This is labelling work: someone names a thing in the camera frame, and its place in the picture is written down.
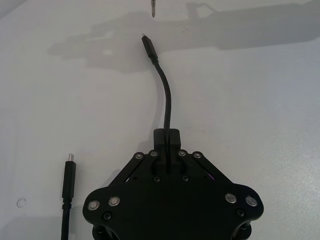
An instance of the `white table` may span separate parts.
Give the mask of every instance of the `white table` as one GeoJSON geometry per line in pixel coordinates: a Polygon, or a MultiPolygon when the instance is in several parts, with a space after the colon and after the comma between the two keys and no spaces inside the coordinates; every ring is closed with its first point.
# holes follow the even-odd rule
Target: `white table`
{"type": "Polygon", "coordinates": [[[92,239],[85,198],[163,124],[142,33],[182,148],[259,193],[250,239],[319,239],[319,24],[318,0],[157,0],[155,19],[149,0],[23,3],[0,19],[0,239],[60,238],[68,153],[70,239],[92,239]]]}

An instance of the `black cable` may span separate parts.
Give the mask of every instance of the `black cable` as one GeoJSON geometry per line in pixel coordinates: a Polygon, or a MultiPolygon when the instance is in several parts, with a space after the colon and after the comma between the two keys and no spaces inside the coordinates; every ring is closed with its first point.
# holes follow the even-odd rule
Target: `black cable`
{"type": "Polygon", "coordinates": [[[162,84],[164,88],[164,93],[165,93],[165,112],[164,112],[164,125],[163,125],[163,130],[164,130],[164,139],[165,139],[165,147],[166,150],[168,150],[169,146],[169,132],[170,132],[170,120],[171,120],[171,92],[170,92],[170,87],[168,80],[166,78],[166,75],[164,71],[161,69],[158,61],[158,55],[156,53],[155,47],[152,44],[151,40],[144,35],[142,37],[142,42],[145,48],[145,51],[148,55],[148,57],[151,59],[152,64],[155,66],[155,69],[157,70],[162,84]]]}
{"type": "Polygon", "coordinates": [[[70,153],[69,160],[64,165],[61,240],[68,240],[69,238],[69,217],[72,198],[74,197],[75,179],[76,163],[74,162],[74,155],[70,153]]]}

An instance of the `black robotic device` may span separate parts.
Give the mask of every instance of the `black robotic device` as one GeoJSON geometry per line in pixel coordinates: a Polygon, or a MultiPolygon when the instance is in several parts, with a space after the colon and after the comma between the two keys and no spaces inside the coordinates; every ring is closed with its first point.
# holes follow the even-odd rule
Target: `black robotic device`
{"type": "Polygon", "coordinates": [[[198,151],[181,149],[170,129],[171,93],[151,40],[142,37],[165,91],[164,128],[154,149],[137,152],[110,183],[86,198],[95,240],[245,240],[264,211],[250,187],[232,183],[198,151]]]}

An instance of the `metal bolt head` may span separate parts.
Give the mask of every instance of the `metal bolt head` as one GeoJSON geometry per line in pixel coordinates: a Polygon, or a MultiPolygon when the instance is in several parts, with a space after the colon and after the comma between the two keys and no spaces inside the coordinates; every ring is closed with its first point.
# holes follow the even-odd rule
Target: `metal bolt head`
{"type": "Polygon", "coordinates": [[[157,153],[156,151],[152,151],[152,152],[150,153],[150,155],[151,155],[152,157],[156,157],[156,156],[158,156],[158,153],[157,153]]]}
{"type": "Polygon", "coordinates": [[[201,154],[200,154],[199,152],[196,152],[195,154],[193,154],[193,156],[194,156],[196,159],[201,158],[201,154]]]}
{"type": "Polygon", "coordinates": [[[187,155],[187,153],[185,151],[179,151],[179,156],[184,157],[185,155],[187,155]]]}
{"type": "Polygon", "coordinates": [[[99,207],[99,205],[100,205],[100,202],[98,200],[92,200],[88,204],[88,210],[89,211],[94,211],[99,207]]]}
{"type": "Polygon", "coordinates": [[[117,206],[120,203],[120,198],[118,196],[112,196],[108,203],[111,207],[117,206]]]}
{"type": "Polygon", "coordinates": [[[227,193],[224,197],[228,203],[235,204],[237,202],[236,196],[232,193],[227,193]]]}
{"type": "Polygon", "coordinates": [[[247,196],[245,201],[251,207],[256,207],[258,205],[257,200],[255,200],[252,196],[247,196]]]}
{"type": "Polygon", "coordinates": [[[142,158],[143,158],[143,155],[142,155],[141,153],[137,153],[137,154],[135,155],[135,158],[136,158],[136,159],[142,159],[142,158]]]}
{"type": "Polygon", "coordinates": [[[104,214],[103,214],[103,220],[105,220],[105,221],[109,221],[111,218],[112,218],[112,214],[111,214],[111,212],[109,212],[109,211],[106,211],[104,214]]]}
{"type": "Polygon", "coordinates": [[[241,208],[237,209],[235,213],[241,218],[243,218],[246,215],[245,211],[243,211],[241,208]]]}
{"type": "Polygon", "coordinates": [[[160,177],[159,176],[155,176],[153,178],[153,181],[156,182],[156,183],[160,183],[160,177]]]}
{"type": "Polygon", "coordinates": [[[188,182],[189,181],[189,177],[188,176],[182,176],[182,181],[188,182]]]}

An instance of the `black screw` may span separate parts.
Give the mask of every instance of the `black screw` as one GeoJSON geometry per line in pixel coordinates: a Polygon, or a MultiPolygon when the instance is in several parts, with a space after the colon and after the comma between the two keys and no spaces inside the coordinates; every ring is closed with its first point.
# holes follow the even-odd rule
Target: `black screw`
{"type": "Polygon", "coordinates": [[[236,211],[235,211],[235,213],[239,216],[239,217],[241,217],[241,218],[243,218],[246,214],[245,214],[245,211],[243,211],[242,209],[237,209],[236,211]]]}
{"type": "Polygon", "coordinates": [[[184,181],[184,182],[188,182],[188,181],[189,181],[188,176],[183,176],[183,177],[182,177],[182,181],[184,181]]]}
{"type": "Polygon", "coordinates": [[[153,178],[153,181],[155,181],[156,183],[160,183],[160,177],[155,176],[155,177],[153,178]]]}
{"type": "Polygon", "coordinates": [[[112,214],[111,214],[111,212],[109,212],[109,211],[106,211],[104,214],[103,214],[103,220],[105,220],[105,221],[109,221],[111,218],[112,218],[112,214]]]}

